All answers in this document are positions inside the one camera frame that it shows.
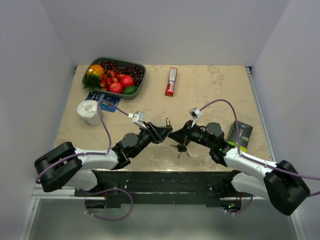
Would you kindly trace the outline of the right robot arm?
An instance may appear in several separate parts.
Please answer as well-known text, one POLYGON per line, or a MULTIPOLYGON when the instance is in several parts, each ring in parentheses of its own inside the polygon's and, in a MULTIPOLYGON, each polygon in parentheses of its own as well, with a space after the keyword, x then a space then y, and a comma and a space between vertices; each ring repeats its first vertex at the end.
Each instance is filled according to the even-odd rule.
POLYGON ((270 201, 280 213, 290 216, 311 194, 290 162, 276 163, 244 154, 225 140, 218 123, 198 126, 189 120, 168 137, 184 147, 191 142, 207 147, 215 163, 234 169, 234 176, 222 185, 227 196, 248 193, 270 201))

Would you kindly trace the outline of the small brass padlock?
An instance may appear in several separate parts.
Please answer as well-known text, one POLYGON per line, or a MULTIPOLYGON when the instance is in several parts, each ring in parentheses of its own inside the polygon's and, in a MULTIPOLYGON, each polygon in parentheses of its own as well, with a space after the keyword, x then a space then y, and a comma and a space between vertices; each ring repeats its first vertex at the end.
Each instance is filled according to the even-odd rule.
POLYGON ((165 119, 165 123, 166 123, 166 128, 167 129, 173 129, 173 127, 172 127, 172 124, 171 124, 171 120, 170 120, 170 118, 169 117, 167 117, 166 119, 165 119))

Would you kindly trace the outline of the black key bunch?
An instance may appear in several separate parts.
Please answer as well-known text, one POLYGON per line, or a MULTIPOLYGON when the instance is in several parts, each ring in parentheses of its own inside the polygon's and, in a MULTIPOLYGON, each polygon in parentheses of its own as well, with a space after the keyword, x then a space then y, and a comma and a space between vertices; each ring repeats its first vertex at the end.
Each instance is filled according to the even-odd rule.
POLYGON ((190 154, 188 153, 188 149, 185 145, 183 144, 177 144, 177 145, 170 145, 171 147, 177 148, 178 150, 178 156, 177 158, 179 159, 182 153, 185 153, 189 158, 191 157, 190 154))

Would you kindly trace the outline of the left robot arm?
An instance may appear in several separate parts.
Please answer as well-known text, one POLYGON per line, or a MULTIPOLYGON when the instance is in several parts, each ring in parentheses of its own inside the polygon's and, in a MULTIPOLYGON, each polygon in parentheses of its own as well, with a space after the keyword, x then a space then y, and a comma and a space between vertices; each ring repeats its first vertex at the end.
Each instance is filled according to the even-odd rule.
POLYGON ((162 143, 173 131, 170 124, 156 126, 144 122, 138 134, 127 133, 109 150, 84 150, 69 141, 50 150, 34 162, 38 174, 35 182, 45 193, 63 187, 80 188, 99 196, 104 184, 94 174, 95 169, 120 170, 130 164, 149 144, 162 143))

